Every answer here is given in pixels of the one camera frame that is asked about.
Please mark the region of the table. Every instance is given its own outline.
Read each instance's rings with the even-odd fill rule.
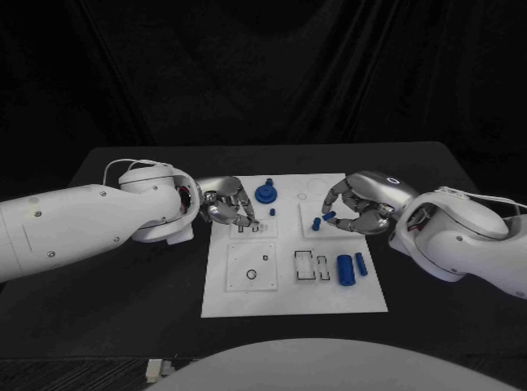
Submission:
[[[375,169],[419,192],[447,185],[475,191],[439,143],[261,147],[117,147],[92,150],[71,186],[101,183],[120,158],[167,161],[194,178],[213,175],[353,173]],[[125,165],[112,166],[108,185]],[[527,301],[467,276],[445,283],[369,237],[389,312],[202,319],[210,227],[176,246],[127,242],[58,270],[12,281],[0,296],[0,359],[197,358],[287,338],[341,338],[448,358],[527,353]]]

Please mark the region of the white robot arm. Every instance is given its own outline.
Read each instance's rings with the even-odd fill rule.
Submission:
[[[527,214],[503,219],[468,196],[527,208],[524,205],[447,187],[418,195],[400,180],[370,171],[347,176],[333,187],[324,213],[339,195],[359,217],[333,217],[330,224],[372,235],[396,220],[390,246],[428,273],[449,282],[471,273],[527,299]]]
[[[130,237],[145,243],[190,240],[200,209],[206,220],[258,224],[235,177],[196,182],[171,165],[130,161],[154,166],[128,169],[120,190],[88,185],[0,203],[0,283],[104,253]]]

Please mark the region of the white board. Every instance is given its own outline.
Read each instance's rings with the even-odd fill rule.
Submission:
[[[236,226],[213,223],[202,303],[203,318],[387,311],[364,236],[334,229],[324,221],[321,221],[321,229],[313,231],[314,234],[305,234],[314,217],[321,217],[321,202],[327,190],[344,176],[344,174],[308,174],[239,177],[254,203],[258,220],[264,220],[266,229],[254,233],[248,231],[251,229],[248,227],[243,233],[238,233]],[[274,203],[259,204],[255,200],[255,190],[264,185],[266,178],[272,178],[278,197]],[[269,215],[271,208],[277,211],[275,216]],[[340,200],[333,210],[339,218],[359,216]],[[275,261],[264,265],[259,252],[262,246],[269,244],[274,245]],[[252,257],[243,258],[248,262],[254,262],[252,264],[238,264],[233,259],[230,262],[229,249],[236,245],[242,248],[242,254],[249,254],[252,250]],[[295,251],[313,253],[318,276],[314,280],[301,281],[295,277]],[[359,275],[354,253],[363,254],[369,271],[366,277]],[[336,259],[341,254],[353,257],[356,284],[351,287],[339,284]],[[320,279],[324,270],[323,265],[317,263],[318,256],[327,259],[330,280]],[[271,265],[275,266],[275,282],[271,282],[271,274],[265,269]],[[248,279],[246,266],[251,267],[249,270],[255,270],[255,267],[262,268],[264,275],[258,273],[255,279]],[[226,280],[233,281],[232,289]]]

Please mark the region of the blue cylinder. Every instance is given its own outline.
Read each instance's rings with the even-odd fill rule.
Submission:
[[[362,253],[354,254],[354,261],[357,262],[359,274],[366,276],[369,274],[369,272],[366,271],[366,261],[363,260]]]
[[[337,257],[337,275],[340,277],[340,285],[344,287],[354,285],[353,259],[350,255]]]
[[[324,214],[324,215],[321,216],[321,218],[324,219],[324,222],[326,222],[331,217],[336,217],[336,212],[334,212],[334,211],[331,211],[330,213],[327,213],[327,214]]]
[[[255,190],[255,199],[262,204],[269,204],[277,199],[277,189],[272,187],[272,179],[265,181],[265,184]]]
[[[314,231],[318,231],[320,230],[320,218],[317,217],[315,219],[314,219],[314,224],[313,224],[313,230]]]

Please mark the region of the cable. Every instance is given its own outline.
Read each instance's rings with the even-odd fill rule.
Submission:
[[[107,184],[107,172],[108,172],[108,169],[111,167],[111,165],[114,165],[114,163],[118,163],[120,161],[131,161],[131,165],[128,167],[128,170],[127,172],[130,171],[130,168],[131,166],[135,164],[135,163],[143,163],[145,165],[164,165],[164,166],[170,166],[167,163],[161,163],[158,161],[153,161],[153,160],[135,160],[135,159],[118,159],[118,160],[114,160],[105,167],[105,175],[102,176],[102,186]]]
[[[488,200],[488,201],[501,202],[504,204],[514,205],[517,215],[521,214],[519,212],[519,207],[527,209],[527,205],[523,205],[523,204],[517,203],[514,200],[510,200],[509,198],[493,197],[491,195],[480,195],[480,194],[474,194],[474,193],[467,193],[465,191],[452,189],[451,187],[439,187],[439,189],[435,190],[435,192],[439,192],[439,193],[445,193],[445,192],[457,193],[457,194],[464,195],[464,196],[471,196],[472,198],[480,198],[481,200]]]

